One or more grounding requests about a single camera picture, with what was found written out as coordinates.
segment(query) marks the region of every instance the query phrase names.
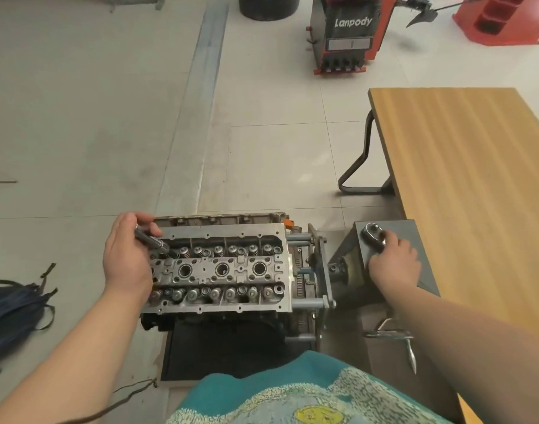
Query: table top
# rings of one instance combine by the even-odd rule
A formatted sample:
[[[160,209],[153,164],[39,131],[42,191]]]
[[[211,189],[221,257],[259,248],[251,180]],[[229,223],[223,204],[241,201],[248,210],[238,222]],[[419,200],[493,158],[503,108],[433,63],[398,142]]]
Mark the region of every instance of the table top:
[[[539,335],[539,121],[530,108],[508,88],[369,93],[441,296]]]

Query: black backpack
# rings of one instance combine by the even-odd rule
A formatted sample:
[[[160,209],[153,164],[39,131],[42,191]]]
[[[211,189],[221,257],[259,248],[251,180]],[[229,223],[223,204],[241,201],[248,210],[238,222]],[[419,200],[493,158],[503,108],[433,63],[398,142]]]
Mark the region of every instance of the black backpack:
[[[44,287],[48,274],[55,266],[52,263],[40,276],[40,285],[0,280],[0,359],[17,349],[34,330],[47,329],[54,322],[55,308],[47,301],[58,289],[44,293]],[[44,327],[36,328],[44,316],[45,308],[52,314],[51,321]]]

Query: metal table leg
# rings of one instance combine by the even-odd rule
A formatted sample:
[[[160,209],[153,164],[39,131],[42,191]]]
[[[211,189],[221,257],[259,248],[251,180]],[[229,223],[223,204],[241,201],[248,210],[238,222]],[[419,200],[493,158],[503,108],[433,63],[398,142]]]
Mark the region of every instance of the metal table leg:
[[[365,137],[364,137],[364,152],[356,159],[348,170],[338,179],[338,188],[341,192],[352,195],[386,195],[395,194],[391,177],[380,188],[373,187],[348,187],[344,183],[352,176],[354,172],[367,160],[370,155],[370,141],[372,135],[372,122],[374,121],[373,111],[370,110],[368,117],[365,119]]]

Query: tire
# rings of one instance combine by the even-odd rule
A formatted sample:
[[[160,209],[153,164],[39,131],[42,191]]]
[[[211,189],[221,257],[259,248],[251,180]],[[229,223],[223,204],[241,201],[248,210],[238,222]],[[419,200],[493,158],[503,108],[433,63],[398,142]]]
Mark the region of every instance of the tire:
[[[255,21],[277,21],[291,16],[299,0],[238,0],[240,13]]]

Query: teal shirt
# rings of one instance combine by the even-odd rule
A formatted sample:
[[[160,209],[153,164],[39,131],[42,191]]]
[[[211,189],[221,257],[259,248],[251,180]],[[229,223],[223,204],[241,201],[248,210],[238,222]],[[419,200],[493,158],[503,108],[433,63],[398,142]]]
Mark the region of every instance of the teal shirt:
[[[209,375],[167,424],[227,422],[449,423],[379,379],[313,351],[243,379]]]

